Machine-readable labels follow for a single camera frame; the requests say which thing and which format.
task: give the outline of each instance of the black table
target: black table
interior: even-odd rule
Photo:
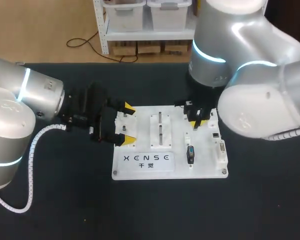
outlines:
[[[101,81],[134,106],[187,97],[187,64],[27,64],[65,88]],[[109,111],[114,120],[116,113]],[[51,122],[37,122],[34,133]],[[50,131],[34,157],[34,200],[25,214],[0,205],[0,239],[300,240],[300,137],[269,142],[220,123],[227,179],[114,181],[113,147],[86,131]],[[27,158],[0,196],[23,208]]]

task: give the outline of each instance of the black connector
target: black connector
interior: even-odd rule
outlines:
[[[188,164],[195,163],[195,148],[193,146],[188,146],[187,151],[186,151],[186,158],[187,158]]]

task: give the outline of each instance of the black cable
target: black cable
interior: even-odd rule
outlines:
[[[95,48],[92,46],[92,44],[91,44],[89,41],[90,41],[91,39],[93,39],[95,36],[97,36],[98,33],[99,33],[99,31],[97,31],[95,34],[93,34],[88,40],[86,40],[86,39],[84,39],[84,38],[81,38],[81,37],[75,37],[75,38],[72,38],[72,39],[70,39],[70,40],[68,40],[68,41],[66,42],[66,46],[67,46],[68,48],[79,48],[79,47],[81,47],[81,46],[83,46],[83,45],[85,45],[85,44],[88,43],[88,44],[90,45],[90,47],[92,48],[92,50],[93,50],[96,54],[98,54],[99,56],[101,56],[101,57],[103,57],[103,58],[105,58],[105,59],[109,59],[109,60],[112,60],[112,61],[115,61],[115,62],[118,62],[118,63],[135,63],[135,62],[138,60],[138,56],[137,56],[137,55],[135,55],[135,60],[134,60],[134,61],[122,61],[122,60],[123,60],[125,57],[127,57],[127,56],[122,56],[120,60],[117,60],[117,59],[114,59],[114,58],[111,58],[111,57],[104,56],[104,55],[102,55],[101,53],[97,52],[97,51],[95,50]],[[79,45],[69,45],[69,43],[70,43],[71,41],[74,41],[74,40],[81,40],[81,41],[83,41],[83,43],[81,43],[81,44],[79,44]]]

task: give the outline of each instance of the screw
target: screw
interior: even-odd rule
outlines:
[[[41,118],[41,117],[43,117],[43,116],[44,116],[44,113],[43,113],[43,112],[41,112],[41,111],[38,111],[38,112],[36,113],[36,115],[37,115],[39,118]]]

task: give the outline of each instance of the white platform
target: white platform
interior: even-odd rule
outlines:
[[[133,144],[114,148],[114,180],[212,179],[228,176],[227,150],[221,139],[215,109],[211,111],[210,120],[194,131],[181,107],[135,108],[133,116],[124,117],[123,113],[118,112],[115,120],[117,134],[123,133],[137,140]],[[161,123],[159,112],[162,112]],[[187,161],[188,145],[194,147],[193,165]]]

